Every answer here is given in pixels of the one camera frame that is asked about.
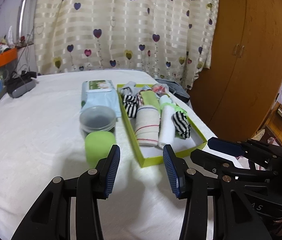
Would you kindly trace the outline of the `blue face mask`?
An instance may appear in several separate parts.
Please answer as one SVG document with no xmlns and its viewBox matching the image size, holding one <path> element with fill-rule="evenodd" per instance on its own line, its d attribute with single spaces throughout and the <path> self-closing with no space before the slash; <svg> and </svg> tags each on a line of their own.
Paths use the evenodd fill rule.
<svg viewBox="0 0 282 240">
<path fill-rule="evenodd" d="M 168 95 L 169 93 L 169 86 L 167 84 L 162 84 L 162 83 L 156 83 L 154 85 L 145 85 L 142 88 L 142 92 L 143 91 L 153 91 L 157 98 L 160 98 L 163 95 Z"/>
</svg>

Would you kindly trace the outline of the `clear round plastic jar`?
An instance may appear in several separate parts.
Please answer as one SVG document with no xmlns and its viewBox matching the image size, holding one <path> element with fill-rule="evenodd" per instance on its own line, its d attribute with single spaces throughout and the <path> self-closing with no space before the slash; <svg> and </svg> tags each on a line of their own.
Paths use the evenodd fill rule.
<svg viewBox="0 0 282 240">
<path fill-rule="evenodd" d="M 93 132 L 115 133 L 117 116 L 110 107 L 93 106 L 80 113 L 79 122 L 85 136 Z"/>
</svg>

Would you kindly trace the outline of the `bright green cloth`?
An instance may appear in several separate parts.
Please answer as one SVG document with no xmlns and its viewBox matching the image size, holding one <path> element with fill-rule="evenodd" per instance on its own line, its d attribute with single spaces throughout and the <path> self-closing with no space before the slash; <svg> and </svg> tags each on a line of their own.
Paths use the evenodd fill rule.
<svg viewBox="0 0 282 240">
<path fill-rule="evenodd" d="M 181 112 L 185 116 L 188 115 L 186 110 L 182 109 L 176 102 L 174 102 L 174 100 L 172 100 L 172 98 L 170 98 L 166 94 L 161 96 L 158 101 L 159 101 L 161 111 L 164 109 L 165 106 L 171 106 L 175 112 Z"/>
</svg>

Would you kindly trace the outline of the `cream red-striped towel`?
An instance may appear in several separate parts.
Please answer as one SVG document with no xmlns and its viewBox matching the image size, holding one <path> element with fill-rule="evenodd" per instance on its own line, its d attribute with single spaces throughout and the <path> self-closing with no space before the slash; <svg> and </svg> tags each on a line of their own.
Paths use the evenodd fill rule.
<svg viewBox="0 0 282 240">
<path fill-rule="evenodd" d="M 139 107 L 136 115 L 134 133 L 140 146 L 157 146 L 159 137 L 160 115 L 156 107 Z"/>
</svg>

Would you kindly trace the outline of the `blue wet wipes pack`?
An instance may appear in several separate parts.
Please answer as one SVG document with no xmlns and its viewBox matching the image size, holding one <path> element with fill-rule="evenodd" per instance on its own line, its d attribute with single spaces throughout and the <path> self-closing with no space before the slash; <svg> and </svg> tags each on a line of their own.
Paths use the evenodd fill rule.
<svg viewBox="0 0 282 240">
<path fill-rule="evenodd" d="M 106 106 L 121 117 L 117 91 L 111 80 L 89 80 L 82 83 L 81 111 L 94 106 Z"/>
</svg>

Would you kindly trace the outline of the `green round lid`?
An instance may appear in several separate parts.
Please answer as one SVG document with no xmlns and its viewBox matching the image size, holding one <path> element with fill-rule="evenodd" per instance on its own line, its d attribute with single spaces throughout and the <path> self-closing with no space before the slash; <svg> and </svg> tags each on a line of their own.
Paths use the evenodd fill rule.
<svg viewBox="0 0 282 240">
<path fill-rule="evenodd" d="M 86 160 L 90 168 L 95 168 L 100 159 L 106 158 L 116 137 L 112 132 L 92 132 L 85 138 Z"/>
</svg>

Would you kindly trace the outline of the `green patterned baby sock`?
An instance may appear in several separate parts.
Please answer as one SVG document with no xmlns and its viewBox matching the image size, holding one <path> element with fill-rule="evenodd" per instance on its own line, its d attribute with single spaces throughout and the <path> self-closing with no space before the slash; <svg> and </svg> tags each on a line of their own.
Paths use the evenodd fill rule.
<svg viewBox="0 0 282 240">
<path fill-rule="evenodd" d="M 158 112 L 160 112 L 159 100 L 157 99 L 157 95 L 154 91 L 152 90 L 141 91 L 140 98 L 141 98 L 140 107 L 156 109 Z"/>
</svg>

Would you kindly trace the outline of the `green-edged white box tray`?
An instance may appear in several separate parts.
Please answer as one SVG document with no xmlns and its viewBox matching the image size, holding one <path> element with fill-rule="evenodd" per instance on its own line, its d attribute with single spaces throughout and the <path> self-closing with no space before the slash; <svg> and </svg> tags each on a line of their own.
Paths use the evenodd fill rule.
<svg viewBox="0 0 282 240">
<path fill-rule="evenodd" d="M 142 88 L 145 86 L 145 84 L 137 84 L 137 87 L 141 87 L 141 90 L 136 95 L 138 99 L 138 108 L 141 104 L 141 98 L 140 93 L 142 91 Z M 149 167 L 161 164 L 163 162 L 163 148 L 160 148 L 157 146 L 140 146 L 137 142 L 134 129 L 135 129 L 135 123 L 136 118 L 129 118 L 127 113 L 125 112 L 125 108 L 123 105 L 123 96 L 120 94 L 120 89 L 123 87 L 122 84 L 117 85 L 117 92 L 119 96 L 119 103 L 121 107 L 121 117 L 123 120 L 123 123 L 125 125 L 129 142 L 131 143 L 132 151 L 135 155 L 135 158 L 137 159 L 140 167 Z M 183 139 L 180 137 L 175 129 L 175 138 L 172 144 L 170 146 L 176 153 L 178 157 L 187 157 L 191 154 L 191 152 L 195 149 L 202 150 L 204 146 L 207 144 L 207 139 L 203 135 L 203 133 L 198 129 L 196 124 L 193 122 L 193 119 L 189 116 L 189 111 L 187 111 L 187 119 L 189 124 L 191 125 L 190 130 L 190 138 Z"/>
</svg>

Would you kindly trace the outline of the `orange storage tray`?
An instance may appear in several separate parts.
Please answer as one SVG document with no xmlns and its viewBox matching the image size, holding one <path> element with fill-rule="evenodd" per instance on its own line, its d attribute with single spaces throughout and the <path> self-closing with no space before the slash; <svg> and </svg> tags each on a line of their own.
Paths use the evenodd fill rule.
<svg viewBox="0 0 282 240">
<path fill-rule="evenodd" d="M 17 59 L 17 49 L 13 48 L 0 54 L 0 68 Z"/>
</svg>

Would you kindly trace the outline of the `wooden wardrobe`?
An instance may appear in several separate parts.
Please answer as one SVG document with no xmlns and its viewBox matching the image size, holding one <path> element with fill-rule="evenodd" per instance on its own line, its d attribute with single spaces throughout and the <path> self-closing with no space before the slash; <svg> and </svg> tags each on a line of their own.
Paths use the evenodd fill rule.
<svg viewBox="0 0 282 240">
<path fill-rule="evenodd" d="M 219 0 L 209 69 L 190 90 L 195 113 L 219 138 L 253 137 L 282 84 L 282 0 Z"/>
</svg>

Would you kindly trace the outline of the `white towel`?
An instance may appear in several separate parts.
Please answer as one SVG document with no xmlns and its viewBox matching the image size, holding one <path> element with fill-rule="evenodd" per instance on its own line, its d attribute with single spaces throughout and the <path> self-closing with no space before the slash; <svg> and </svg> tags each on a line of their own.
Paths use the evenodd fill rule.
<svg viewBox="0 0 282 240">
<path fill-rule="evenodd" d="M 174 107 L 165 105 L 161 113 L 158 146 L 163 148 L 166 144 L 172 144 L 175 138 L 175 126 L 173 122 Z"/>
</svg>

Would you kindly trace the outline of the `heart patterned cream curtain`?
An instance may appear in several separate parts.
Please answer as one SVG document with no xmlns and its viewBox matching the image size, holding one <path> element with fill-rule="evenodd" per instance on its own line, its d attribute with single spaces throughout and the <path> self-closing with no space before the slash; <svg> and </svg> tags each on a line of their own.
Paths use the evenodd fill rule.
<svg viewBox="0 0 282 240">
<path fill-rule="evenodd" d="M 37 0 L 40 74 L 134 69 L 191 89 L 209 68 L 219 0 Z"/>
</svg>

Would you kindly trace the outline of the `black grey VR headset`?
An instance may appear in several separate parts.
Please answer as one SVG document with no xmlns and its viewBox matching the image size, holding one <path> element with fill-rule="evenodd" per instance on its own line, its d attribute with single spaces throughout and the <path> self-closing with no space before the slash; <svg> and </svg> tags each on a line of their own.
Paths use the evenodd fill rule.
<svg viewBox="0 0 282 240">
<path fill-rule="evenodd" d="M 21 75 L 17 77 L 11 77 L 5 81 L 4 85 L 6 87 L 6 92 L 13 99 L 19 98 L 25 93 L 31 91 L 36 86 L 35 79 L 37 78 L 37 73 L 33 71 L 26 72 L 23 70 Z"/>
</svg>

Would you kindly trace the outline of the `black white striped sock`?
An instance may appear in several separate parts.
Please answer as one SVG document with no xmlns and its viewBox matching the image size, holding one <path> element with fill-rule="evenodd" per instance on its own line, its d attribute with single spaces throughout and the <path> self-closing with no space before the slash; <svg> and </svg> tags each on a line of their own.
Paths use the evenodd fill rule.
<svg viewBox="0 0 282 240">
<path fill-rule="evenodd" d="M 123 105 L 125 112 L 129 118 L 135 118 L 138 110 L 138 99 L 136 96 L 124 95 L 123 96 Z"/>
<path fill-rule="evenodd" d="M 173 114 L 172 120 L 178 135 L 183 139 L 190 138 L 191 125 L 188 122 L 187 115 L 182 111 L 177 111 Z"/>
</svg>

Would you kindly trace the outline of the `dark grey bag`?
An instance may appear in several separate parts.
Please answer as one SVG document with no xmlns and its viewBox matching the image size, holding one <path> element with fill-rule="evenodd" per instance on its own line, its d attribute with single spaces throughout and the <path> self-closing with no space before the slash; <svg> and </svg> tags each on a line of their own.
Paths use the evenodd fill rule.
<svg viewBox="0 0 282 240">
<path fill-rule="evenodd" d="M 184 103 L 188 103 L 190 101 L 190 95 L 183 89 L 183 87 L 179 83 L 167 79 L 155 80 L 160 84 L 167 85 L 169 87 L 169 92 Z"/>
</svg>

